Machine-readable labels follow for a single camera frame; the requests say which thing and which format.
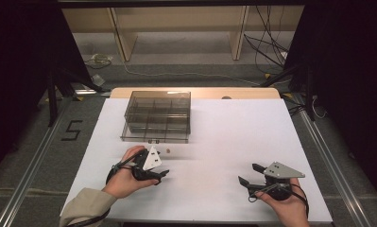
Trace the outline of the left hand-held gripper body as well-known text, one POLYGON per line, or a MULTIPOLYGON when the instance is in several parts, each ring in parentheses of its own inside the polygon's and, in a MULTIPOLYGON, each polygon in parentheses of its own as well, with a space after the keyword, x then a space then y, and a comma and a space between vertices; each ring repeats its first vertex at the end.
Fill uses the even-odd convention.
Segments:
POLYGON ((159 152, 152 147, 150 150, 146 148, 140 150, 133 155, 132 175, 137 181, 161 180, 161 173, 153 172, 152 169, 160 166, 162 161, 159 152))

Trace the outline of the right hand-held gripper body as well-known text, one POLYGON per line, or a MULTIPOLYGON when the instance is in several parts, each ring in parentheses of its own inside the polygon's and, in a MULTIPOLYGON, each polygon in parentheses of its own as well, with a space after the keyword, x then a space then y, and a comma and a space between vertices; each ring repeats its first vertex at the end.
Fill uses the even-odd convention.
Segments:
POLYGON ((260 191, 266 192, 276 201, 284 201, 290 197, 291 179, 305 177, 304 173, 279 162, 273 162, 265 169, 265 172, 261 173, 265 176, 265 184, 262 185, 263 188, 260 191))

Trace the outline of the smoky transparent drawer box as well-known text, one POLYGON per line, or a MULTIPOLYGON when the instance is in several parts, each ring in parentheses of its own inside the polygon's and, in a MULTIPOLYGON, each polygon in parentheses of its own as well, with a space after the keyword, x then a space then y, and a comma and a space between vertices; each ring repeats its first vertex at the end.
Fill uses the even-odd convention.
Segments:
POLYGON ((191 134, 191 93, 133 91, 121 139, 148 144, 187 144, 191 134))

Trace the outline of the person's left hand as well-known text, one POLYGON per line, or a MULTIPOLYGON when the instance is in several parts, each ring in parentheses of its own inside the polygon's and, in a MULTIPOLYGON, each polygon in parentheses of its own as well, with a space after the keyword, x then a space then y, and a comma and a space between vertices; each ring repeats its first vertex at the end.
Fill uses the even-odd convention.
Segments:
POLYGON ((106 183, 103 192, 106 192, 117 199, 123 199, 133 192, 149 187, 150 180, 137 181, 131 172, 131 166, 123 165, 106 183))

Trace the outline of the person's right hand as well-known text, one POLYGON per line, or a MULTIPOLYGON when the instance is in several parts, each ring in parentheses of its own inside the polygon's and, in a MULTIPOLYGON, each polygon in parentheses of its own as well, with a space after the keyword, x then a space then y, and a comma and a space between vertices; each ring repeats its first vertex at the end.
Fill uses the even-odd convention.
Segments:
POLYGON ((273 209, 284 227, 310 227, 306 205, 298 197, 292 195, 285 201, 276 201, 264 192, 257 192, 256 197, 273 209))

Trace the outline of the white table mat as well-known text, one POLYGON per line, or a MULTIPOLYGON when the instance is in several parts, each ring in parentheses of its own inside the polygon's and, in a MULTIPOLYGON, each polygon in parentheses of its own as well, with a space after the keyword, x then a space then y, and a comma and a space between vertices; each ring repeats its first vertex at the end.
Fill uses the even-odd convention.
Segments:
POLYGON ((116 202, 111 220, 150 223, 260 224, 276 221, 273 210, 251 202, 240 179, 261 184, 253 165, 280 162, 303 174, 312 223, 332 218, 280 99, 195 99, 186 144, 159 144, 168 174, 156 186, 116 202))

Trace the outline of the black tripod stand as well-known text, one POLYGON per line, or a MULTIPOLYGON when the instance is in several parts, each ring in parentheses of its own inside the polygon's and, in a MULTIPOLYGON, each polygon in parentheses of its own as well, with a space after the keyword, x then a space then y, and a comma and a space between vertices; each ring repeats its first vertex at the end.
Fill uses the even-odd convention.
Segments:
POLYGON ((312 121, 315 120, 315 114, 313 112, 313 83, 314 83, 314 70, 309 63, 301 63, 294 66, 290 66, 280 74, 271 79, 267 79, 260 84, 260 87, 269 87, 272 84, 291 76, 288 88, 291 92, 297 93, 303 91, 305 93, 305 111, 312 121))
POLYGON ((65 68, 55 68, 52 71, 50 71, 46 81, 50 113, 48 123, 49 127, 52 127, 58 118, 56 90, 59 90, 63 96, 74 96, 77 92, 73 88, 72 83, 77 82, 87 86, 88 88, 94 90, 97 93, 106 93, 109 91, 109 89, 104 89, 98 85, 95 85, 92 82, 89 74, 86 74, 83 77, 65 68))

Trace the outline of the black curtain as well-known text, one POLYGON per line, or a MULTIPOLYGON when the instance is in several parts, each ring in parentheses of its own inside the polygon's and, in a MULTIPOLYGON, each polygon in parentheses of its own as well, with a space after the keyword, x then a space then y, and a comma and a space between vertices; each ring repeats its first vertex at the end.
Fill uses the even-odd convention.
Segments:
POLYGON ((0 0, 0 163, 48 84, 90 80, 58 0, 0 0))
POLYGON ((311 86, 377 191, 377 0, 301 0, 287 66, 311 86))

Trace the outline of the light wooden shelf unit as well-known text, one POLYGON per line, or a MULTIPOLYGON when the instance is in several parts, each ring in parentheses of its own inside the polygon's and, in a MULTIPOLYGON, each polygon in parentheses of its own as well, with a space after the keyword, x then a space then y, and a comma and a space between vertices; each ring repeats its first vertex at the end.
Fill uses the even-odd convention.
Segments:
POLYGON ((140 32, 222 31, 229 35, 231 56, 240 59, 246 31, 259 31, 263 22, 272 31, 294 31, 303 6, 158 7, 64 9, 74 33, 111 33, 121 59, 129 61, 140 32))

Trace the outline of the aluminium floor rail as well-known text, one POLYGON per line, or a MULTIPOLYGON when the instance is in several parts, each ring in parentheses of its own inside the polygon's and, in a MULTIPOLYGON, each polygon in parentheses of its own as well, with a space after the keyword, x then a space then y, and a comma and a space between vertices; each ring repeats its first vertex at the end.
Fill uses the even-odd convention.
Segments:
POLYGON ((334 156, 317 127, 316 122, 311 120, 307 112, 301 112, 300 116, 316 144, 321 159, 327 167, 334 185, 339 192, 342 201, 345 203, 355 226, 371 227, 371 221, 369 220, 365 209, 350 187, 349 182, 341 171, 337 161, 334 159, 334 156))
POLYGON ((64 113, 69 108, 71 102, 71 97, 65 97, 60 103, 57 117, 55 118, 51 126, 46 130, 43 140, 35 151, 34 156, 26 169, 26 172, 24 173, 17 187, 13 190, 7 205, 0 215, 0 227, 10 227, 12 222, 14 221, 26 197, 26 193, 33 183, 35 176, 42 165, 43 159, 45 158, 46 153, 49 150, 49 147, 55 137, 55 134, 60 127, 64 113))

